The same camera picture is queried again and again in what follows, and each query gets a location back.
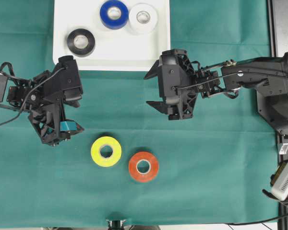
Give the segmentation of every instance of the cable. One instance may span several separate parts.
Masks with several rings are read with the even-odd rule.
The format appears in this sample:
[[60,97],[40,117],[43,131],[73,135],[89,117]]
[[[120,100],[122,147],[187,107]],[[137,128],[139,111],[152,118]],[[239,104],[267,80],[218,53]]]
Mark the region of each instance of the cable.
[[221,63],[218,63],[218,64],[214,64],[212,66],[206,66],[205,68],[202,68],[201,70],[202,71],[208,71],[208,70],[211,70],[211,69],[216,69],[216,68],[221,68],[221,67],[224,67],[224,62],[221,62]]
[[255,88],[258,88],[260,86],[263,86],[267,82],[268,82],[268,78],[262,79],[261,81],[257,81],[254,83],[244,83],[242,81],[237,82],[237,83],[238,83],[238,85],[241,85],[242,87],[244,87],[246,89],[255,89]]
[[198,86],[198,85],[202,85],[202,84],[205,84],[205,83],[209,83],[209,82],[215,81],[216,79],[226,78],[226,77],[230,77],[230,76],[233,76],[233,75],[236,75],[236,74],[256,74],[256,75],[262,75],[262,76],[266,76],[266,77],[274,77],[274,78],[281,78],[281,79],[288,80],[287,77],[274,75],[274,74],[255,73],[255,72],[235,72],[235,73],[225,74],[223,76],[219,76],[219,77],[216,77],[214,79],[207,80],[207,81],[203,81],[203,82],[195,84],[195,85],[189,85],[189,86],[184,86],[184,87],[176,86],[175,88],[176,89],[180,89],[180,90],[184,90],[184,89],[192,88],[192,87],[195,87],[195,86]]
[[264,225],[267,229],[272,230],[272,228],[266,226],[264,223],[261,223],[262,225]]
[[27,81],[27,79],[23,79],[23,78],[18,78],[16,76],[13,76],[13,75],[10,75],[10,74],[7,74],[6,72],[1,72],[5,77],[8,77],[10,79],[14,79],[14,80],[19,80],[19,81]]
[[209,95],[208,98],[215,96],[215,95],[218,95],[218,94],[224,94],[225,96],[227,96],[230,99],[236,99],[239,96],[239,89],[240,88],[235,89],[235,90],[226,90],[226,89],[219,87],[218,85],[216,85],[215,87],[217,87],[220,91],[217,93],[214,93],[212,95]]
[[4,67],[8,67],[9,68],[9,72],[12,76],[15,76],[14,74],[14,69],[13,69],[13,65],[10,62],[3,62],[2,65],[0,66],[0,73],[2,73]]
[[29,95],[30,95],[31,93],[33,93],[38,87],[40,87],[41,85],[45,84],[47,81],[49,81],[50,79],[52,79],[52,78],[53,78],[54,76],[56,76],[61,70],[64,70],[64,69],[65,69],[65,68],[60,68],[60,69],[58,69],[58,70],[55,71],[54,74],[52,74],[49,78],[47,78],[46,80],[42,81],[42,82],[39,83],[37,86],[35,86],[32,90],[30,90],[30,92],[29,92],[29,93],[26,95],[26,97],[24,98],[24,102],[23,102],[22,106],[20,107],[20,110],[19,110],[17,116],[14,117],[14,118],[12,118],[12,119],[10,119],[10,120],[8,120],[8,121],[5,121],[5,122],[0,123],[0,126],[5,125],[5,124],[7,124],[7,123],[10,123],[10,122],[16,120],[16,119],[20,116],[20,114],[23,112],[25,103],[26,103],[26,101],[28,100]]
[[278,217],[273,217],[270,219],[265,219],[265,220],[260,220],[260,221],[255,221],[255,222],[248,222],[248,223],[239,223],[239,224],[235,224],[235,223],[229,223],[232,226],[242,226],[242,225],[251,225],[251,224],[262,224],[262,223],[266,223],[266,222],[270,222],[272,220],[278,220],[278,219],[282,219],[284,217],[288,217],[288,213],[282,215],[282,216],[278,216]]
[[232,230],[234,230],[234,228],[232,226],[230,226],[229,224],[226,224],[227,226],[229,226]]
[[193,62],[191,62],[191,64],[197,64],[197,69],[198,70],[201,69],[201,63],[199,61],[193,61]]

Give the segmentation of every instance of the orange tape roll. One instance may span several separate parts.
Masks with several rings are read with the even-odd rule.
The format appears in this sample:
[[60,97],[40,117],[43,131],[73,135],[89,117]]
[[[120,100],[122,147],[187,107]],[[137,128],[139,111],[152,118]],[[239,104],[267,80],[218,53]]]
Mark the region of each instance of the orange tape roll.
[[[141,162],[148,163],[148,170],[143,172],[139,169]],[[159,162],[150,152],[138,152],[134,154],[129,161],[129,174],[138,182],[146,183],[153,180],[159,171]]]

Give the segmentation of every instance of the white tray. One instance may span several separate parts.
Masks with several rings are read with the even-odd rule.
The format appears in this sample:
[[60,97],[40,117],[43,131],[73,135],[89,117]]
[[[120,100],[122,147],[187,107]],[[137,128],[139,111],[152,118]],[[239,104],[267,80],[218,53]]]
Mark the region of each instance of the white tray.
[[79,70],[148,71],[162,51],[170,49],[169,0],[123,0],[130,10],[138,3],[148,3],[158,12],[159,21],[150,34],[136,35],[129,22],[119,30],[106,28],[99,16],[105,0],[55,0],[53,61],[73,55],[67,36],[75,29],[91,31],[96,40],[94,52],[77,57]]

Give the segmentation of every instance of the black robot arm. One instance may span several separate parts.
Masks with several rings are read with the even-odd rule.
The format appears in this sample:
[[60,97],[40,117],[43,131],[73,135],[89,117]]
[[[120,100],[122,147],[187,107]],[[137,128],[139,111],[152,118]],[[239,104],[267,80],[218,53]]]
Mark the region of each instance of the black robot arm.
[[[6,66],[9,74],[3,72]],[[2,102],[8,81],[15,86],[9,87],[6,98],[9,105],[4,105]],[[67,119],[64,110],[64,104],[79,107],[82,94],[78,66],[72,56],[61,57],[52,73],[46,70],[32,80],[16,77],[11,63],[5,62],[0,67],[0,108],[18,114],[0,126],[17,119],[22,112],[28,112],[29,121],[42,143],[55,146],[84,130]]]
[[203,98],[223,94],[235,99],[243,87],[255,89],[264,98],[259,112],[276,131],[288,134],[288,53],[281,58],[230,60],[203,68],[198,61],[190,62],[185,50],[174,49],[163,52],[144,79],[153,77],[158,77],[163,101],[147,103],[169,120],[192,118],[199,93]]

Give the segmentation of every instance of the screw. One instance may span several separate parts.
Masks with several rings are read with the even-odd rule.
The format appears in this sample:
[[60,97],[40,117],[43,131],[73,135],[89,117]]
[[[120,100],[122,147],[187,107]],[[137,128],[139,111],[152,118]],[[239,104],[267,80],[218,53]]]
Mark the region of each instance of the screw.
[[36,96],[34,94],[31,95],[31,100],[35,101],[36,100]]

